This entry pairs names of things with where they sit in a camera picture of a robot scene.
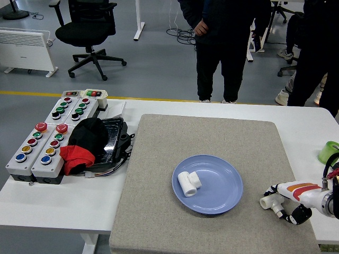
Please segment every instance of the standing desk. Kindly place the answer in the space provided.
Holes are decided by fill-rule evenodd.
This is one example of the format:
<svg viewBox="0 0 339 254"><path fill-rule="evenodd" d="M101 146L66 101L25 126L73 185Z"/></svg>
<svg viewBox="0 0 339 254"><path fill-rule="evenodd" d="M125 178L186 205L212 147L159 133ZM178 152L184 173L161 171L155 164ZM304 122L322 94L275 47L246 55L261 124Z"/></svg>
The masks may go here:
<svg viewBox="0 0 339 254"><path fill-rule="evenodd" d="M109 99L109 107L121 100ZM136 133L143 114L219 117L273 122L296 180L321 184L324 165L317 154L329 140L339 141L339 125L323 108L126 100L122 117ZM107 118L110 110L99 117ZM66 176L60 185L14 181L0 191L0 227L79 233L83 253L94 253L98 234L110 234L126 177L127 163L109 177ZM316 210L310 219L319 244L339 244L339 221Z"/></svg>

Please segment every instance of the chair armrest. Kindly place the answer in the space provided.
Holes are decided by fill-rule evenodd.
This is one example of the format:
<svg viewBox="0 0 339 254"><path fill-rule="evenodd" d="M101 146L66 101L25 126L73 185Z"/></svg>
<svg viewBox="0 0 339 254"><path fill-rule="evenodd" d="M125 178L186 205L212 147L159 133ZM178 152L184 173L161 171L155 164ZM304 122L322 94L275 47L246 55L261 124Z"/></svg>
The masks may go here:
<svg viewBox="0 0 339 254"><path fill-rule="evenodd" d="M116 7L117 5L118 5L117 3L109 3L107 6L101 7L100 9L103 11L109 11L114 9L114 7Z"/></svg>
<svg viewBox="0 0 339 254"><path fill-rule="evenodd" d="M53 8L55 8L55 7L57 7L57 6L59 6L59 4L60 4L60 0L51 0L50 2L49 2L49 7L53 7Z"/></svg>

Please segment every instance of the orange stripe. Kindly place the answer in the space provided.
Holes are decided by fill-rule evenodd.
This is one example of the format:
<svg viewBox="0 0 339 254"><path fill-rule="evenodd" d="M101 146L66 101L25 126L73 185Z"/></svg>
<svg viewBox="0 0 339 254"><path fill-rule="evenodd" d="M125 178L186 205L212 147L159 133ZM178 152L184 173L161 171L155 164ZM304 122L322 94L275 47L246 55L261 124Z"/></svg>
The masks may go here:
<svg viewBox="0 0 339 254"><path fill-rule="evenodd" d="M312 183L295 184L295 185L291 185L291 186L287 187L287 190L290 191L290 192L293 192L297 188L305 187L305 186L309 186L309 185L316 185L316 184L312 184Z"/></svg>
<svg viewBox="0 0 339 254"><path fill-rule="evenodd" d="M320 189L321 187L319 187L318 185L311 185L311 186L306 186L306 187L303 187L303 188L299 188L297 189L294 193L293 193L293 197L297 200L297 201L300 201L300 198L299 196L306 192L306 191L310 191L312 189Z"/></svg>

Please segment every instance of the red emergency stop button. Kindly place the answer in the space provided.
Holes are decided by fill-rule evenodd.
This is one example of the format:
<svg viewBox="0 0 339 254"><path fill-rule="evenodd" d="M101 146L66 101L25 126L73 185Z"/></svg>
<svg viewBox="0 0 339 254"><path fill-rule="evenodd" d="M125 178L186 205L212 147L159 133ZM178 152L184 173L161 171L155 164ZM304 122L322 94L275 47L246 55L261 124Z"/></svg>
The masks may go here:
<svg viewBox="0 0 339 254"><path fill-rule="evenodd" d="M37 123L35 129L40 132L45 132L47 130L47 123Z"/></svg>
<svg viewBox="0 0 339 254"><path fill-rule="evenodd" d="M56 128L56 131L61 134L66 134L68 130L68 125L65 123L59 124Z"/></svg>

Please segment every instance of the person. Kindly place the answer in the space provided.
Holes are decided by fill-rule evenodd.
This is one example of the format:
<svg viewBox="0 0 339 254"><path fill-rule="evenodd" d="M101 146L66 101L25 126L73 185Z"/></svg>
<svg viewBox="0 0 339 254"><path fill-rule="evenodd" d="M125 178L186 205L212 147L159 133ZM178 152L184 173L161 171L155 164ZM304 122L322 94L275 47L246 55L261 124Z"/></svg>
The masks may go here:
<svg viewBox="0 0 339 254"><path fill-rule="evenodd" d="M263 36L271 18L270 0L178 0L194 30L197 85L201 102L210 102L213 75L221 62L224 77L222 103L236 103L243 79L250 26Z"/></svg>
<svg viewBox="0 0 339 254"><path fill-rule="evenodd" d="M295 46L296 32L300 20L304 17L303 12L295 12L287 23L286 31L286 48L279 49L278 56L284 58L286 61L290 61L294 56L293 47Z"/></svg>
<svg viewBox="0 0 339 254"><path fill-rule="evenodd" d="M293 85L294 85L296 73L297 73L296 71L295 73L293 73L293 75L288 80L285 88L282 89L275 98L275 102L281 106L287 106L288 97L293 91ZM314 98L314 103L316 105L319 105L319 101L320 101L320 98L322 96L322 93L325 87L326 79L327 79L327 73L323 76L322 81L319 84L320 91L317 93L316 97Z"/></svg>
<svg viewBox="0 0 339 254"><path fill-rule="evenodd" d="M288 106L304 106L315 88L327 73L319 106L327 109L333 117L339 110L339 34L338 0L305 0L304 26L299 40L302 47L297 62L297 71Z"/></svg>

